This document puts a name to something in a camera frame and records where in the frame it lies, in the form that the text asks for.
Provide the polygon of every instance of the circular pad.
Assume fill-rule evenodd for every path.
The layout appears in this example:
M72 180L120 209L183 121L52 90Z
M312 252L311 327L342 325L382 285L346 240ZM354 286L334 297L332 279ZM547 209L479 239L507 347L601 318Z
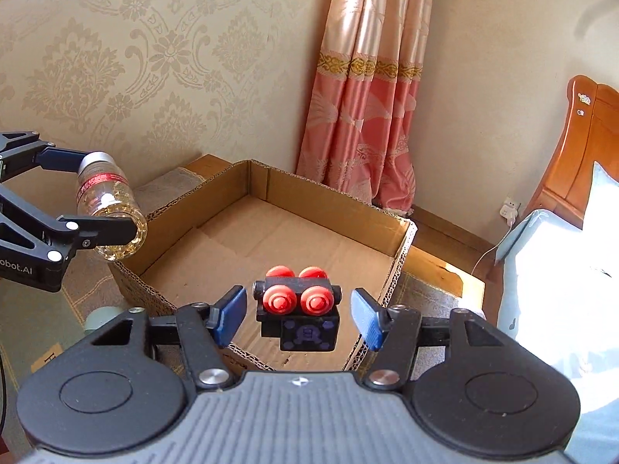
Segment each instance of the circular pad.
M320 279L328 279L327 273L320 267L317 266L309 266L301 270L299 277L312 277L312 278L320 278Z
M262 296L262 305L272 314L289 314L296 307L296 294L285 285L271 286Z
M333 294L322 286L312 286L301 295L301 309L309 316L323 316L333 308Z
M295 273L285 265L274 266L267 272L267 277L294 277Z
M537 389L524 377L492 372L473 377L466 384L470 402L484 412L512 415L526 410L537 399Z
M89 372L68 380L60 390L60 399L81 413L103 413L125 404L132 393L131 383L123 375Z
M17 398L29 439L60 454L103 455L169 428L186 406L182 380L129 349L78 343L31 375Z

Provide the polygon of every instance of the light blue pillow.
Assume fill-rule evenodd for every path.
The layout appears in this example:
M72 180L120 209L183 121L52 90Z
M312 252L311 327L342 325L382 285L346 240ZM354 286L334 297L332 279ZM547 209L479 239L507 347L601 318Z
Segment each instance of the light blue pillow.
M593 163L583 234L592 266L619 278L619 183L598 162Z

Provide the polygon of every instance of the gold curtain trim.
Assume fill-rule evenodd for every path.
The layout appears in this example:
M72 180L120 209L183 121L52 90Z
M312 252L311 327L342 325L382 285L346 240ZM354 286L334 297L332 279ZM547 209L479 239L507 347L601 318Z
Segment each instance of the gold curtain trim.
M333 55L324 54L324 52L321 52L318 57L318 70L337 76L373 77L379 75L391 80L397 78L413 80L421 77L422 69L421 66L406 66L395 61L373 61L361 57L347 61Z

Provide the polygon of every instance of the wall outlet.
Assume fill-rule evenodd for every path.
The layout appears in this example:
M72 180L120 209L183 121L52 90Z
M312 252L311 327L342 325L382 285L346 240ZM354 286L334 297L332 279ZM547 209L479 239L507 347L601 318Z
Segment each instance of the wall outlet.
M520 208L520 203L516 202L510 196L505 197L505 200L503 201L503 205L510 207L510 208L514 208L516 211L518 211L518 209Z
M516 202L511 197L506 197L505 200L503 201L503 206L501 207L499 214L503 218L505 218L511 226L513 222L516 221L516 217L518 216L519 207L520 207L519 202Z

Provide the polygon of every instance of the wooden bed headboard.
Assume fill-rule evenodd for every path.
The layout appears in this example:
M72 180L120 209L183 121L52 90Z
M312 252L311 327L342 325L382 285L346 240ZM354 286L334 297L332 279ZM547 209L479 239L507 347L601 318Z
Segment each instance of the wooden bed headboard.
M593 162L619 180L619 92L578 75L568 83L568 101L563 134L523 218L547 209L582 228Z

